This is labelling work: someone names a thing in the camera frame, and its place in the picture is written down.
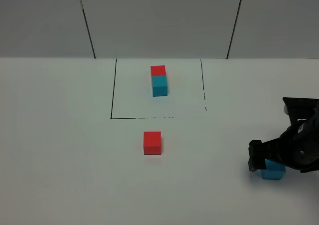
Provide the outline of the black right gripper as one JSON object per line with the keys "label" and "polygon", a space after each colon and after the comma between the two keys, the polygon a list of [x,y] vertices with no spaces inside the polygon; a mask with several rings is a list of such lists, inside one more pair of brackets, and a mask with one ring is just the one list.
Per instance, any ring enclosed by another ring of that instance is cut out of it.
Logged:
{"label": "black right gripper", "polygon": [[250,172],[266,168],[265,159],[301,173],[319,170],[319,117],[313,115],[308,120],[298,120],[278,138],[264,143],[269,151],[265,155],[260,140],[249,143]]}

